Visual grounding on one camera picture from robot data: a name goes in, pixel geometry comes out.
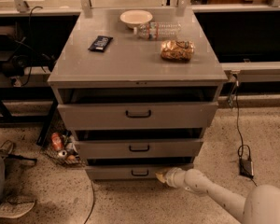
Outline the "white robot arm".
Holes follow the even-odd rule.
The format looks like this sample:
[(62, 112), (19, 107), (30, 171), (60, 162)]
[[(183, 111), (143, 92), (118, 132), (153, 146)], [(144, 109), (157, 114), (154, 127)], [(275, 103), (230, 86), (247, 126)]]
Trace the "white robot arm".
[(197, 169), (169, 167), (157, 171), (156, 177), (169, 187), (207, 195), (241, 224), (280, 224), (280, 189), (275, 186), (257, 186), (245, 198)]

